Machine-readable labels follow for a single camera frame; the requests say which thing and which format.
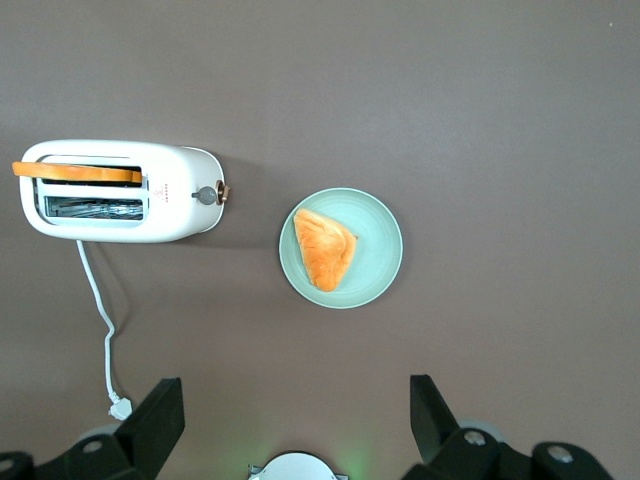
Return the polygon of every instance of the white cable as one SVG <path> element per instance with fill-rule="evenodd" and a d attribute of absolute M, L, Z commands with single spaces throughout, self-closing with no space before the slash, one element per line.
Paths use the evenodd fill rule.
<path fill-rule="evenodd" d="M 96 306 L 98 307 L 98 312 L 100 312 L 100 316 L 104 320 L 104 323 L 109 327 L 109 333 L 104 337 L 104 371 L 105 371 L 105 380 L 107 384 L 107 393 L 109 394 L 109 399 L 113 403 L 109 413 L 118 418 L 119 420 L 124 420 L 131 414 L 131 402 L 127 398 L 120 398 L 118 394 L 113 389 L 113 385 L 111 383 L 111 337 L 116 333 L 116 327 L 113 325 L 113 322 L 109 318 L 106 310 L 104 309 L 104 305 L 102 304 L 102 296 L 100 295 L 100 290 L 98 289 L 98 284 L 93 276 L 93 272 L 91 271 L 91 266 L 89 265 L 89 260 L 87 260 L 87 254 L 84 251 L 84 245 L 81 240 L 76 240 L 78 245 L 78 252 L 80 253 L 80 260 L 82 261 L 82 266 L 84 267 L 84 271 L 87 274 L 87 279 L 89 280 L 89 285 L 91 285 L 91 290 L 93 291 L 93 296 L 96 299 Z"/>

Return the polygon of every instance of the white toaster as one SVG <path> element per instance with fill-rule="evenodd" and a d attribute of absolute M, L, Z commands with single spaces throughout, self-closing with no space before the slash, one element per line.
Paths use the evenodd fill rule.
<path fill-rule="evenodd" d="M 26 165 L 30 162 L 43 165 Z M 19 173 L 21 167 L 54 165 L 58 169 L 129 171 L 135 181 Z M 151 243 L 205 232 L 222 217 L 229 194 L 222 168 L 211 153 L 155 143 L 39 143 L 24 154 L 22 162 L 14 164 L 14 172 L 20 175 L 22 207 L 29 223 L 47 235 L 73 240 Z"/>

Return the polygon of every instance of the plate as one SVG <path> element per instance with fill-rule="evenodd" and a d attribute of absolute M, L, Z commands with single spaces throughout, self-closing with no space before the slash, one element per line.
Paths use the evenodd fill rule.
<path fill-rule="evenodd" d="M 323 292 L 309 280 L 296 238 L 293 216 L 307 208 L 332 218 L 358 237 L 356 253 L 342 282 Z M 328 308 L 354 308 L 379 297 L 402 262 L 402 234 L 389 209 L 374 196 L 353 188 L 330 188 L 305 198 L 289 214 L 280 234 L 280 263 L 298 293 Z"/>

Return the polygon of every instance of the toaster knob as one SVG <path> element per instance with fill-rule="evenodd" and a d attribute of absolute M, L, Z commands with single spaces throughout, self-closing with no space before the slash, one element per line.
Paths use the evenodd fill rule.
<path fill-rule="evenodd" d="M 213 187 L 202 187 L 191 196 L 197 198 L 204 205 L 213 205 L 218 200 L 218 192 Z"/>
<path fill-rule="evenodd" d="M 202 187 L 195 193 L 192 193 L 193 198 L 197 198 L 200 203 L 204 205 L 222 205 L 229 198 L 229 192 L 231 189 L 224 184 L 222 180 L 216 182 L 216 187 Z"/>

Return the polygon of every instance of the bread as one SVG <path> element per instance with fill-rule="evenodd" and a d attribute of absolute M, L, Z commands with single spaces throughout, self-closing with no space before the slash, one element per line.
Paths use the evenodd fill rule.
<path fill-rule="evenodd" d="M 13 173 L 21 177 L 49 180 L 142 183 L 142 174 L 133 170 L 45 162 L 13 162 Z"/>
<path fill-rule="evenodd" d="M 356 237 L 335 220 L 306 208 L 296 212 L 293 223 L 311 283 L 324 292 L 335 290 L 353 261 Z"/>

